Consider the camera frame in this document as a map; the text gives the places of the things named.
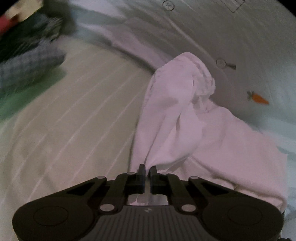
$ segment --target mattress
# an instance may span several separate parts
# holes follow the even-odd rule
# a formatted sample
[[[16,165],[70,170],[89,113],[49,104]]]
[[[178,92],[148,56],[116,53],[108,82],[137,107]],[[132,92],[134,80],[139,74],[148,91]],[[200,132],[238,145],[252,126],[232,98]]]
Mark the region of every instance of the mattress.
[[[0,240],[17,240],[21,205],[128,170],[131,143],[151,72],[126,55],[62,36],[60,68],[1,99]]]

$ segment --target bed sheet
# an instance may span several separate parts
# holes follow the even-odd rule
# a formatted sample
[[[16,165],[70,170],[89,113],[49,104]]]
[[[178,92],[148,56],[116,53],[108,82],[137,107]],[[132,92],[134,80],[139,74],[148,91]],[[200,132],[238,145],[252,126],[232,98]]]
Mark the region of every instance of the bed sheet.
[[[128,170],[151,73],[125,55],[72,37],[57,44],[68,53],[61,67],[2,100],[0,240],[17,240],[11,220],[21,205]]]
[[[270,136],[288,153],[289,205],[296,209],[296,18],[276,0],[55,0],[67,31],[105,42],[157,69],[183,52],[198,56],[216,80],[213,100]],[[238,8],[232,8],[238,2]],[[221,69],[224,59],[233,68]],[[270,102],[247,99],[253,90]],[[296,240],[295,215],[284,236]]]

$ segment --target carrot print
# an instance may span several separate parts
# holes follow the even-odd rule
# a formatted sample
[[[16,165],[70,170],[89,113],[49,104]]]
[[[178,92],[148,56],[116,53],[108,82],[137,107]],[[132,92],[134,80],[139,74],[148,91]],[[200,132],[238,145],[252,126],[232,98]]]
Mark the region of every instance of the carrot print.
[[[269,102],[262,98],[262,96],[256,94],[254,91],[248,91],[248,100],[253,100],[258,104],[266,104],[269,105]]]

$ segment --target white bedding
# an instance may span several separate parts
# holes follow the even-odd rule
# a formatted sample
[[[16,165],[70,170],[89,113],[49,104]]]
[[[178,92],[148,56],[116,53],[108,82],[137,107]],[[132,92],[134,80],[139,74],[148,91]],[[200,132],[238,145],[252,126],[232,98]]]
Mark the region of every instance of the white bedding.
[[[70,37],[57,44],[67,51],[66,61],[43,80],[55,84],[25,107],[42,84],[0,107],[1,241],[17,240],[11,220],[26,202],[128,170],[151,73],[124,55]],[[9,109],[16,113],[9,116]]]
[[[181,180],[199,176],[284,212],[287,155],[270,138],[210,101],[214,92],[215,80],[192,53],[157,69],[145,94],[130,171],[145,163],[147,173],[156,165],[159,172]]]
[[[236,117],[293,140],[296,153],[296,17],[277,0],[50,0],[67,31],[104,41],[155,69],[183,52],[198,56],[217,80],[212,99]],[[222,58],[232,68],[220,69]],[[254,91],[269,106],[248,101]]]

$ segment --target white cloth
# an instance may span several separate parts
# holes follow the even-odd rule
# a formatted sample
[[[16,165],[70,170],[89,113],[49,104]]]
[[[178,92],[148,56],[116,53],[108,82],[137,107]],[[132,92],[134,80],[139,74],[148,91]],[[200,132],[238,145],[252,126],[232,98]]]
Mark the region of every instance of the white cloth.
[[[147,171],[156,165],[158,171],[182,180],[199,176],[284,211],[287,156],[270,139],[210,101],[214,90],[208,69],[191,53],[159,68],[145,95],[130,171],[144,163]]]

